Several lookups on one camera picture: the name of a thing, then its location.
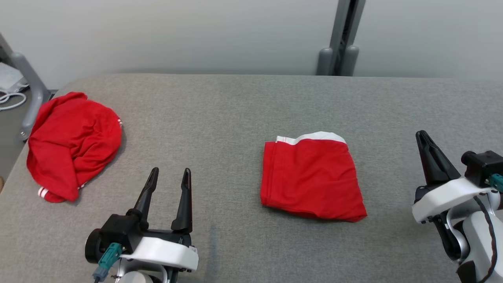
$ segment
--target white cable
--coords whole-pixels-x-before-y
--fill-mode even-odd
[[[16,108],[16,107],[20,106],[21,104],[25,103],[25,101],[26,101],[26,95],[24,95],[24,94],[22,94],[20,92],[7,93],[4,90],[0,90],[0,93],[5,93],[4,96],[0,97],[0,104],[7,102],[9,100],[9,98],[12,97],[12,96],[21,96],[23,98],[23,100],[21,102],[16,103],[14,105],[7,106],[7,107],[0,107],[0,111]]]

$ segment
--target teal connector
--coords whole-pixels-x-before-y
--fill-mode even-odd
[[[100,261],[98,262],[98,267],[96,267],[93,273],[93,278],[95,282],[103,282],[108,276],[108,271],[112,265],[119,259],[122,254],[122,247],[120,244],[112,243],[105,251]]]
[[[489,178],[489,186],[503,192],[503,176],[500,174],[492,174]]]

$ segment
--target folded red shirt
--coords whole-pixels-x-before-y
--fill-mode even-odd
[[[302,217],[357,222],[367,216],[348,146],[331,132],[267,142],[260,198]]]
[[[78,189],[113,160],[122,122],[115,112],[70,92],[42,104],[28,139],[26,165],[49,202],[75,201]]]

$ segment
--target gray table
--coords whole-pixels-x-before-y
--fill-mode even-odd
[[[75,203],[37,195],[25,147],[0,194],[1,282],[92,282],[89,232],[132,207],[160,168],[149,222],[168,228],[193,172],[199,269],[180,282],[458,282],[433,224],[411,214],[425,129],[460,171],[466,150],[503,152],[503,84],[439,79],[113,75],[69,84],[113,108],[120,152]],[[303,219],[262,207],[264,142],[333,131],[355,160],[368,217]]]

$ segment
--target black cable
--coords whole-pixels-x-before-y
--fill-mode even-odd
[[[498,260],[498,250],[496,249],[496,235],[494,234],[494,226],[492,225],[489,212],[487,212],[487,209],[485,208],[484,204],[477,196],[474,196],[473,199],[477,202],[478,206],[484,213],[485,220],[487,222],[487,225],[489,226],[489,234],[491,235],[491,250],[492,250],[491,266],[489,267],[489,270],[487,271],[487,274],[484,276],[484,278],[482,278],[478,282],[478,283],[484,283],[487,281],[487,279],[489,279],[489,277],[491,277],[492,273],[494,272],[494,268],[496,267],[496,261]]]

